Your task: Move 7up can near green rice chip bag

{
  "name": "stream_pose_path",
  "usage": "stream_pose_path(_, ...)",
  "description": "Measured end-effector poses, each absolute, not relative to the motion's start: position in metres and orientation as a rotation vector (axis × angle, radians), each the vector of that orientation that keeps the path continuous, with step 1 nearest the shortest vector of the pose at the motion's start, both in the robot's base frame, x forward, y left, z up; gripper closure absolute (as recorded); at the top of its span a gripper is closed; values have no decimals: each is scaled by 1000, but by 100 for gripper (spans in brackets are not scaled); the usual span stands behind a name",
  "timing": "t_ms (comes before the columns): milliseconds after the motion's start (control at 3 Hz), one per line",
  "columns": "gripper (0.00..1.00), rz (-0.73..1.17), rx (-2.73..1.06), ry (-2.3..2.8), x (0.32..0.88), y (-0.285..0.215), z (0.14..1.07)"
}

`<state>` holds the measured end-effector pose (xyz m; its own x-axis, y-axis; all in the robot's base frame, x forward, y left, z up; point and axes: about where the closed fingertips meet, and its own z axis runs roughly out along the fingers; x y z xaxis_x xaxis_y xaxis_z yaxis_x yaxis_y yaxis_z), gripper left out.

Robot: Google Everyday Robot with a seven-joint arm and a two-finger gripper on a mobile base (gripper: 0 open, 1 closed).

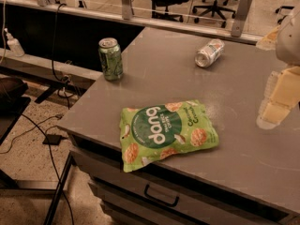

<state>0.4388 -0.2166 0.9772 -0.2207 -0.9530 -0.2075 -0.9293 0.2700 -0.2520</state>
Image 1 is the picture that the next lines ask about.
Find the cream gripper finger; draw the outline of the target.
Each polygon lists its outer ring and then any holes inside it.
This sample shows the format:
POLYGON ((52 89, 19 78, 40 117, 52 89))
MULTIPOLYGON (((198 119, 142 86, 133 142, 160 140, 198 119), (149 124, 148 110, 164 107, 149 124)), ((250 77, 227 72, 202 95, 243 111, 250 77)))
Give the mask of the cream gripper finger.
POLYGON ((256 43, 256 47, 265 51, 274 50, 276 48, 278 30, 279 26, 273 28, 268 34, 266 34, 256 43))
POLYGON ((280 72, 272 71, 264 90, 257 126, 273 129, 300 102, 300 67, 287 66, 280 72))

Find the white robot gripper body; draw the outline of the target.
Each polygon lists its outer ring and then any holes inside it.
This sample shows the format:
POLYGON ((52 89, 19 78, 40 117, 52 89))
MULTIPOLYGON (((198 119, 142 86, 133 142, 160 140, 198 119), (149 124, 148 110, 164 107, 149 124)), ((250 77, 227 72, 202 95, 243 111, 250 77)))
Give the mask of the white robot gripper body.
POLYGON ((277 59, 293 66, 300 66, 300 5, 286 16, 277 33, 277 59))

